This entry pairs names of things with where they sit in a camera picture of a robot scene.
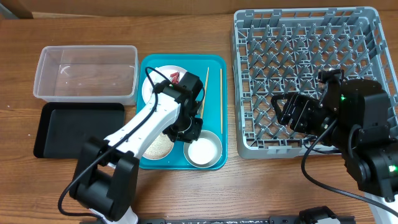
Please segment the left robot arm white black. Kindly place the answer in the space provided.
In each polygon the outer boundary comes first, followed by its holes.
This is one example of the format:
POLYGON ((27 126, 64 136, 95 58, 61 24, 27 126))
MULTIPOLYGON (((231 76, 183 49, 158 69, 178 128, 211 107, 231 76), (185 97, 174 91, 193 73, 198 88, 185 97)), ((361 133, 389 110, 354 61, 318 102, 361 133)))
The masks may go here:
POLYGON ((60 213, 74 216, 62 208, 69 195, 88 209, 84 215, 94 217, 95 223, 137 223, 131 203, 147 148, 160 134, 172 142, 191 143, 203 126, 197 96, 205 89, 198 76, 186 72, 178 84, 164 78, 152 87, 150 100, 130 122, 104 140, 84 143, 73 179, 58 200, 60 213))

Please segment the red snack wrapper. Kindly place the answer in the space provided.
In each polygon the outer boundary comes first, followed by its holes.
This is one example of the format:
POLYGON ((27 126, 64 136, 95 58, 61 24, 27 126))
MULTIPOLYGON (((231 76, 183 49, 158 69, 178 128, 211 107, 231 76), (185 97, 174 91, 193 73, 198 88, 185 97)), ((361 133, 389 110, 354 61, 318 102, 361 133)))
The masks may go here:
POLYGON ((178 84, 180 80, 180 72, 174 72, 170 75, 170 81, 174 84, 178 84))

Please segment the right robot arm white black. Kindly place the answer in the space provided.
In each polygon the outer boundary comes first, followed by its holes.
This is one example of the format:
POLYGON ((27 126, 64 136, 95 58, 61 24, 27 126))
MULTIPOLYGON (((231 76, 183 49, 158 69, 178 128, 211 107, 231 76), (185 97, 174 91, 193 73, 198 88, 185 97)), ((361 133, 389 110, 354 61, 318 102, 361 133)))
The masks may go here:
POLYGON ((377 223, 397 223, 397 138, 388 122, 391 102, 387 92, 374 80, 346 79, 342 69, 321 70, 318 80, 325 86, 319 99, 300 93, 271 98, 278 123, 316 136, 314 144, 335 147, 365 195, 311 177, 305 163, 314 145, 303 156, 302 174, 325 190, 366 202, 377 223))

